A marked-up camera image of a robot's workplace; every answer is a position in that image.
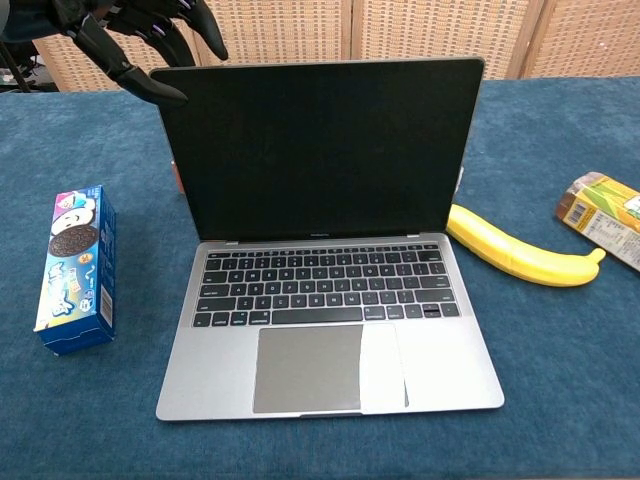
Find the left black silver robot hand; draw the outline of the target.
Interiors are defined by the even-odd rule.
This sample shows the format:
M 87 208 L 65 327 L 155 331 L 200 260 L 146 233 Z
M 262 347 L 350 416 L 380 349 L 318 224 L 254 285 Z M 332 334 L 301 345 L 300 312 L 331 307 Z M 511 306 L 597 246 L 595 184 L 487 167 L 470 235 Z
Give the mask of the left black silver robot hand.
M 195 60 L 189 45 L 174 24 L 180 19 L 218 59 L 229 57 L 217 21 L 204 1 L 50 1 L 47 14 L 59 32 L 70 37 L 110 80 L 158 106 L 181 106 L 187 97 L 132 64 L 109 31 L 142 39 L 170 67 L 192 67 Z

